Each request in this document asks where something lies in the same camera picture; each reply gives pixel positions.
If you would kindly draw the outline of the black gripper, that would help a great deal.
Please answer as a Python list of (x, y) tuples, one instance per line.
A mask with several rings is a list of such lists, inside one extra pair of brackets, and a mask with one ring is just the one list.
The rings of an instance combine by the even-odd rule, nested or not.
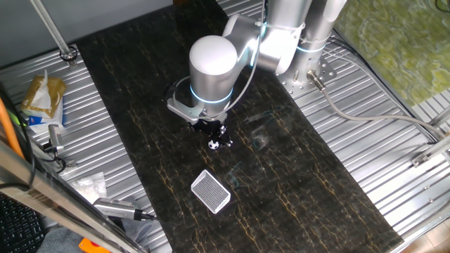
[(217, 135), (220, 148), (230, 148), (233, 144), (231, 137), (227, 133), (227, 127), (218, 120), (207, 121), (199, 119), (191, 125), (195, 132), (206, 133), (208, 136)]

